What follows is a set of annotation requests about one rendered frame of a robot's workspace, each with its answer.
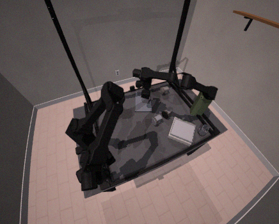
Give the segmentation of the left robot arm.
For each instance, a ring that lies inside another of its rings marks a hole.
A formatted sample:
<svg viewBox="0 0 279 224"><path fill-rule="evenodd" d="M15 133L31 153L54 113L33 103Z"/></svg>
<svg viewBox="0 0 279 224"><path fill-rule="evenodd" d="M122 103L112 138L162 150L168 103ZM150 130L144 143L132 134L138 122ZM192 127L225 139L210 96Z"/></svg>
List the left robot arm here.
<svg viewBox="0 0 279 224"><path fill-rule="evenodd" d="M197 89L199 92L202 92L202 95L206 96L206 99L214 100L218 91L218 88L215 86L205 86L198 82L196 82L195 77L191 74L181 72L179 74L183 74L182 81L180 86L175 82L177 73L174 72L157 72L153 71L148 67L142 67L141 70L134 69L132 71L133 77L138 77L140 80L136 81L136 88L144 88L143 81L151 81L151 79L160 79L173 83L177 88L181 88L183 90L192 90ZM147 80L148 79L148 80ZM141 81L142 80L142 81Z"/></svg>

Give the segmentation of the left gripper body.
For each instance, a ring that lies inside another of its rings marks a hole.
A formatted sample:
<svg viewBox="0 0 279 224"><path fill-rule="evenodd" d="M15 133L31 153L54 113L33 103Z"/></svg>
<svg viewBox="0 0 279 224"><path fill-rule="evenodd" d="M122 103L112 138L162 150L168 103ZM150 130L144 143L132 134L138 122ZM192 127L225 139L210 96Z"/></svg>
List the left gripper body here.
<svg viewBox="0 0 279 224"><path fill-rule="evenodd" d="M144 89L146 89L146 90L142 90L141 96L143 96L143 97L150 97L150 90L149 90L149 88L151 88L151 81L143 81Z"/></svg>

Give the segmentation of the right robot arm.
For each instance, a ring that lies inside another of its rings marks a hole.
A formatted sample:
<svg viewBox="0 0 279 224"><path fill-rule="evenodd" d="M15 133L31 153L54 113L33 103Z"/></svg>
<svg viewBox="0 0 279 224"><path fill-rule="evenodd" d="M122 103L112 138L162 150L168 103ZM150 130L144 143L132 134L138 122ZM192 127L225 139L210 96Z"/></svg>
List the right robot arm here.
<svg viewBox="0 0 279 224"><path fill-rule="evenodd" d="M104 167L109 154L109 141L118 118L124 110L124 89L111 81L107 81L101 89L101 97L86 117L75 118L74 124L70 124L73 136L81 133L91 134L93 124L106 110L95 140L90 143L87 149L81 151L79 161L83 171L81 173L81 191L97 189L97 185L105 182L111 174Z"/></svg>

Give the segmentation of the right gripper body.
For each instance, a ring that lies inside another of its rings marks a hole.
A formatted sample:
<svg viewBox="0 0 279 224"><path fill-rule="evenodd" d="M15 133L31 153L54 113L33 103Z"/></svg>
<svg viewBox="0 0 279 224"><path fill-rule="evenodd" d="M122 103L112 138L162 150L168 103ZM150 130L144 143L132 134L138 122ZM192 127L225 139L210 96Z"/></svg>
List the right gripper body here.
<svg viewBox="0 0 279 224"><path fill-rule="evenodd" d="M108 154L108 159L107 159L107 163L108 165L111 165L115 162L115 158L113 157L112 153L109 151L109 154ZM78 181L81 183L81 173L82 173L82 168L78 171L76 171L76 176L77 176L77 179Z"/></svg>

